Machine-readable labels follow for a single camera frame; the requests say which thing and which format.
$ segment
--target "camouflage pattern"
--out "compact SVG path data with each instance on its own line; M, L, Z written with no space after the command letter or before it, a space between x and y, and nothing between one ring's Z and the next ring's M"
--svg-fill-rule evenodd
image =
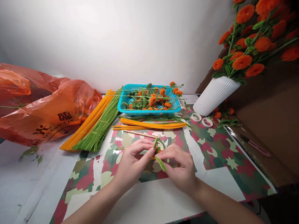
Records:
M192 105L187 105L187 110L182 109L176 115L190 117L192 113L194 113ZM265 179L236 146L233 139L225 130L218 129L215 125L211 128L207 128L202 125L202 123L194 122L191 119L187 120L187 122L191 125L191 129L189 128L190 135L198 143L204 155L204 166L207 170L226 166L243 192L246 201L274 193ZM117 120L114 125L121 125L121 123ZM171 143L176 143L184 151L189 152L182 128L173 130L139 130L138 132L160 136L161 144L165 147ZM109 148L105 154L102 174L98 176L94 175L93 170L96 170L95 173L100 173L99 170L94 167L95 164L99 163L100 156L87 160L89 152L82 152L60 198L51 224L59 224L63 221L71 196L98 191L109 183L116 173L124 148L140 138L153 140L152 138L125 133L123 131L113 131ZM166 177L167 175L161 170L161 167L152 160L146 166L138 182L146 182ZM101 179L101 185L95 184L99 182L97 178ZM178 220L174 223L195 217L198 222L207 221L207 223L215 223L207 213Z

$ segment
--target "blue plastic basket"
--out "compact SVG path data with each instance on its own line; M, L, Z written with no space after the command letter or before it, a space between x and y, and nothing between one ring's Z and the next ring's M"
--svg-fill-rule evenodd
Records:
M128 91L124 90L135 90L146 88L147 85L139 85L139 84L127 84L123 87L123 91L121 92L121 95L128 95ZM169 98L176 98L176 95L171 92L171 88L166 89L166 95L169 96ZM181 107L179 107L180 103L178 102L178 99L170 99L169 102L172 103L172 107L177 109L175 110L124 110L126 107L122 105L121 103L127 103L130 104L131 101L133 101L133 98L130 98L129 96L121 96L117 105L117 109L125 113L127 116L158 116L158 115L173 115L174 113L177 113L181 110Z

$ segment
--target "hand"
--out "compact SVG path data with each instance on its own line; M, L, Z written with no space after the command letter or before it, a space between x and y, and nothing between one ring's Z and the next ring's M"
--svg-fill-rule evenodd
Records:
M182 192L193 196L199 189L199 179L195 176L192 155L183 151L176 144L171 144L157 155L161 160L175 159L178 166L173 168L166 162L166 174L170 177L174 185Z
M124 150L117 172L112 179L118 189L123 190L123 193L133 187L141 176L145 166L155 153L153 146L152 141L139 139ZM143 150L147 150L147 152L141 157L140 152Z

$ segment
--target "wooden stick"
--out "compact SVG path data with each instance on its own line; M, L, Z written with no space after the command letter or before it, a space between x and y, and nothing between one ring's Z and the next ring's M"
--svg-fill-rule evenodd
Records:
M139 133L139 132L128 131L128 130L124 130L124 132L131 133L131 134L142 135L142 136L146 136L146 137L150 137L150 138L159 138L159 137L156 137L156 136L152 136L152 135L148 135L148 134L143 134L143 133Z

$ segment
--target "chinese character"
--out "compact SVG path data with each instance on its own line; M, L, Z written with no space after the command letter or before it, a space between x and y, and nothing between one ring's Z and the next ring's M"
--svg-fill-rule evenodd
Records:
M57 114L57 115L59 117L59 120L61 120L61 121L68 120L68 119L72 118L72 116L71 116L71 114L70 114L69 111L63 112L63 113L60 113L60 114Z
M34 132L34 133L32 133L32 134L36 134L36 135L39 135L39 134L41 134L41 135L44 135L45 134L45 132L43 132L43 131L47 131L47 130L49 130L51 128L51 126L49 127L49 128L47 128L47 126L40 126L40 128L37 128L36 129L36 131L37 132Z

